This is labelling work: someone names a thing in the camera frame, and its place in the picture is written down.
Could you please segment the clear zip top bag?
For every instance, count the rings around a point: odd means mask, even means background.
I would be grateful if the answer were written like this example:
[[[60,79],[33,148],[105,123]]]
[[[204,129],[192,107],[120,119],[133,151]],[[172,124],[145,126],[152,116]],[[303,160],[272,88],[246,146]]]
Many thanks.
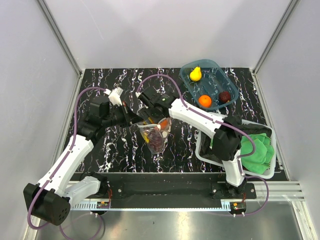
[[[162,118],[158,123],[149,117],[137,126],[152,155],[159,154],[165,149],[165,142],[171,132],[171,117]]]

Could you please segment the purple fake grape bunch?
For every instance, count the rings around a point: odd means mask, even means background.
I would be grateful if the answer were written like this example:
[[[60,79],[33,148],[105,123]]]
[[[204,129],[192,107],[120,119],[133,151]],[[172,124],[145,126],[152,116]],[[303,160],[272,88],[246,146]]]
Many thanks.
[[[157,129],[146,130],[148,132],[149,143],[146,143],[152,154],[158,154],[164,149],[165,141],[161,132]]]

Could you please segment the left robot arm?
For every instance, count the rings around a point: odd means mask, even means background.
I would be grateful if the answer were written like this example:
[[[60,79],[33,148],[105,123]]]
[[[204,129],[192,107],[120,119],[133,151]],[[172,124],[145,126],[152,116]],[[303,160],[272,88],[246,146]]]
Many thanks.
[[[52,166],[37,184],[28,183],[23,196],[28,216],[35,216],[49,224],[59,226],[67,218],[71,207],[89,196],[107,195],[107,177],[87,173],[73,186],[68,186],[80,163],[105,136],[109,127],[130,127],[143,119],[122,102],[112,104],[108,97],[98,96],[90,103],[89,111],[75,126],[75,135]]]

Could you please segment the dark red fake fruit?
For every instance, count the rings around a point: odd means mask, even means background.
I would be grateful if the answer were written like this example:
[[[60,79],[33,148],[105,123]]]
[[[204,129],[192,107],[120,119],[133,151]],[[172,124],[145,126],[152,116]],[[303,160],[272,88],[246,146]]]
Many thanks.
[[[231,94],[228,91],[220,92],[218,95],[218,100],[223,104],[230,102],[231,99]]]

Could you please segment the small orange fake pumpkin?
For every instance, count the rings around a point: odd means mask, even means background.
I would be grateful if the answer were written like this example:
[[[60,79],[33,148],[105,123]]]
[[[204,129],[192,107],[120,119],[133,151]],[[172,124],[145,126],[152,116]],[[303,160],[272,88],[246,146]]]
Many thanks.
[[[167,130],[171,125],[170,119],[169,118],[164,118],[159,122],[158,125],[160,126],[161,130]]]

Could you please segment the yellow fake banana bunch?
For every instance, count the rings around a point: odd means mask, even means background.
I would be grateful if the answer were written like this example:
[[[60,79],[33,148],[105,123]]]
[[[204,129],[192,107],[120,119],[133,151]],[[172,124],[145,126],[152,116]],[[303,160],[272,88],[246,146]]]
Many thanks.
[[[150,142],[150,139],[149,139],[149,137],[148,137],[148,132],[143,131],[143,132],[141,133],[141,135],[142,135],[143,139],[145,140],[145,142],[148,144],[148,143]]]

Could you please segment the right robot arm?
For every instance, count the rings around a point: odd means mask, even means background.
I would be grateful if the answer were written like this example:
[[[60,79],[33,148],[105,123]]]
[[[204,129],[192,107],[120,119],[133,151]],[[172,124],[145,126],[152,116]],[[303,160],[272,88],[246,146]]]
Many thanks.
[[[144,120],[143,127],[155,129],[163,138],[171,128],[172,120],[185,122],[197,128],[213,140],[213,155],[224,167],[228,195],[239,198],[245,192],[245,173],[241,165],[241,136],[245,133],[238,128],[235,120],[201,110],[186,102],[181,92],[160,94],[147,88],[137,91],[136,97],[144,104],[139,110]]]

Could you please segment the fake orange fruit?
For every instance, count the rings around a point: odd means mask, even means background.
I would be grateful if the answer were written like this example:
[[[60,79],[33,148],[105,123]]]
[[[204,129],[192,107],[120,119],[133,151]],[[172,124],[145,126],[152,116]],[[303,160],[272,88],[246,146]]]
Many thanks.
[[[198,98],[198,102],[199,102],[199,105],[204,107],[204,108],[210,108],[211,105],[212,105],[212,99],[209,95],[201,95],[199,98]]]

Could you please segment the yellow fake lemon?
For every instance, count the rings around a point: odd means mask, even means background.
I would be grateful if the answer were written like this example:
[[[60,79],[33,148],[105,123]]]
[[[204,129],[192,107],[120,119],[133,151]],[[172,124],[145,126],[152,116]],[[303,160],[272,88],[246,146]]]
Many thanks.
[[[189,74],[189,78],[193,82],[198,82],[202,78],[201,68],[199,66],[195,67]]]

